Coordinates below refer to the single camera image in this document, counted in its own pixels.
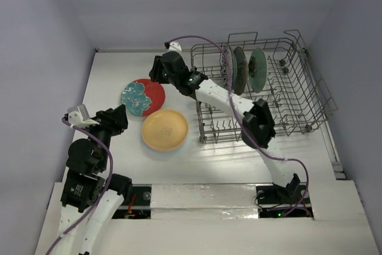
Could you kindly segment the white plate red teal pattern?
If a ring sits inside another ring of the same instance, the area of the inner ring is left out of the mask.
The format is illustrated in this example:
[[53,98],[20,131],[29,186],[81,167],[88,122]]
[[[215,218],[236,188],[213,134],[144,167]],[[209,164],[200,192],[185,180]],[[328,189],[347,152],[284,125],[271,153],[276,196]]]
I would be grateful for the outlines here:
[[127,114],[147,117],[160,110],[165,102],[163,86],[150,79],[136,79],[121,92],[119,104],[125,105]]

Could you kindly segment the yellow plate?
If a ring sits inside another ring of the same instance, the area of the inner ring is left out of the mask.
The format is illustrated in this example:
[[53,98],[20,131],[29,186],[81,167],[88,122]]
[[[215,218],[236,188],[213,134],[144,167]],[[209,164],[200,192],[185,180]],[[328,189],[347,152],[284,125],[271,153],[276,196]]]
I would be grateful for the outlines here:
[[141,137],[153,150],[171,152],[187,139],[189,124],[186,117],[172,109],[161,109],[149,115],[141,126]]

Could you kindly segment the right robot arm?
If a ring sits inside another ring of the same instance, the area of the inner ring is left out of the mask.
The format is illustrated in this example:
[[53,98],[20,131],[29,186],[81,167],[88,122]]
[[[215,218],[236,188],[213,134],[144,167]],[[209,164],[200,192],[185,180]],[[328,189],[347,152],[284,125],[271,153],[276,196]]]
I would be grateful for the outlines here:
[[150,79],[160,84],[171,84],[184,96],[222,110],[234,117],[241,127],[242,140],[255,149],[263,159],[280,202],[289,202],[296,194],[300,179],[286,168],[287,159],[276,140],[275,122],[263,99],[256,102],[230,93],[203,73],[191,71],[182,56],[169,51],[155,56]]

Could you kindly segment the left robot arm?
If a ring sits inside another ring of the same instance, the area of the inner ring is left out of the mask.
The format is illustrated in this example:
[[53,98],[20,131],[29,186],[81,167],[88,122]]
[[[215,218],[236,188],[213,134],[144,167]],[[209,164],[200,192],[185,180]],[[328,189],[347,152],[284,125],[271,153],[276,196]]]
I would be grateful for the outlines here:
[[112,137],[128,128],[126,108],[120,105],[91,117],[79,105],[68,109],[61,121],[84,137],[68,148],[57,239],[46,253],[94,254],[115,211],[132,197],[132,180],[113,173],[110,151]]

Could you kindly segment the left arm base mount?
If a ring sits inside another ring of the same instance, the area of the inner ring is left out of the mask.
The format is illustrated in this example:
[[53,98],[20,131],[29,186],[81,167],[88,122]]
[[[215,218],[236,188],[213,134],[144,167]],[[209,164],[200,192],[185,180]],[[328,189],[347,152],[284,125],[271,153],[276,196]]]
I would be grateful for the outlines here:
[[128,201],[117,208],[112,219],[150,219],[152,185],[134,185]]

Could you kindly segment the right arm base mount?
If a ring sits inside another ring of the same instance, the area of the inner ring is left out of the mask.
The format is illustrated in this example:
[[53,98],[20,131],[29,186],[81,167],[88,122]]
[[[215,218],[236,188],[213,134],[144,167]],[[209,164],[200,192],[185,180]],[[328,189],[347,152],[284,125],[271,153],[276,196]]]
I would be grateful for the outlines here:
[[256,186],[254,204],[261,219],[313,218],[309,192],[296,174],[285,188],[275,184]]

